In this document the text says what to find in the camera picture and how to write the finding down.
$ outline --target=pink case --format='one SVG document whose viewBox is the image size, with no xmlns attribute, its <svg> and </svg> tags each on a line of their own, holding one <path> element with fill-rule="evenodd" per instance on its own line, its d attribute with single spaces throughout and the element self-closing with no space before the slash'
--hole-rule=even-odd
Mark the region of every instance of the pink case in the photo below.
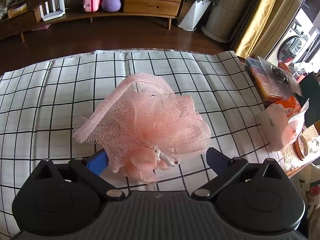
<svg viewBox="0 0 320 240">
<path fill-rule="evenodd" d="M 99 9 L 101 0 L 83 0 L 83 9 L 85 12 L 95 12 Z"/>
</svg>

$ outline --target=mesh netting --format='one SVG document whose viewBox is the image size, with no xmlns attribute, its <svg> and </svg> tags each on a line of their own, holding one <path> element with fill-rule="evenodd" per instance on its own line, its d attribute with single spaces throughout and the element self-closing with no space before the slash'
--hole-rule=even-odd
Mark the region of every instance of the mesh netting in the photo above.
<svg viewBox="0 0 320 240">
<path fill-rule="evenodd" d="M 190 96 L 175 95 L 164 79 L 144 73 L 124 79 L 90 119 L 79 117 L 73 127 L 78 142 L 104 147 L 113 172 L 148 184 L 156 181 L 153 170 L 202 153 L 211 136 Z"/>
</svg>

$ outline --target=curtain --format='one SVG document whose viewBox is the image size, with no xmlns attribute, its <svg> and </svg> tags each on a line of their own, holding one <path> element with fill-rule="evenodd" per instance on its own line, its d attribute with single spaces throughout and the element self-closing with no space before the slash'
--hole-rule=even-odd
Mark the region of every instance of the curtain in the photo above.
<svg viewBox="0 0 320 240">
<path fill-rule="evenodd" d="M 231 48 L 239 57 L 266 57 L 292 22 L 303 0 L 257 0 L 244 14 Z"/>
<path fill-rule="evenodd" d="M 239 35 L 233 50 L 239 57 L 248 57 L 254 49 L 259 36 L 267 23 L 276 0 L 258 0 L 246 27 Z"/>
</svg>

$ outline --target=ribbed black surface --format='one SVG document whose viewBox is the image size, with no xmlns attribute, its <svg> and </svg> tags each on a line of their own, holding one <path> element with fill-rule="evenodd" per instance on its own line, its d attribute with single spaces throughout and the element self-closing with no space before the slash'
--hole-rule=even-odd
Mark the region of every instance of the ribbed black surface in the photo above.
<svg viewBox="0 0 320 240">
<path fill-rule="evenodd" d="M 132 192 L 121 202 L 109 203 L 100 217 L 71 235 L 48 237 L 23 232 L 17 240 L 256 240 L 302 239 L 295 232 L 255 236 L 223 221 L 209 202 L 192 200 L 187 192 Z"/>
</svg>

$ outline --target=cabinet leg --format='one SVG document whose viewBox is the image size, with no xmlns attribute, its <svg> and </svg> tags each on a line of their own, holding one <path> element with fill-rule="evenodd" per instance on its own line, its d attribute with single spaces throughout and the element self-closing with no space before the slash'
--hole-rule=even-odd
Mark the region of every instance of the cabinet leg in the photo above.
<svg viewBox="0 0 320 240">
<path fill-rule="evenodd" d="M 172 18 L 168 18 L 168 30 L 171 30 L 171 21 L 172 21 Z"/>
<path fill-rule="evenodd" d="M 24 35 L 23 33 L 20 33 L 21 42 L 24 42 Z"/>
</svg>

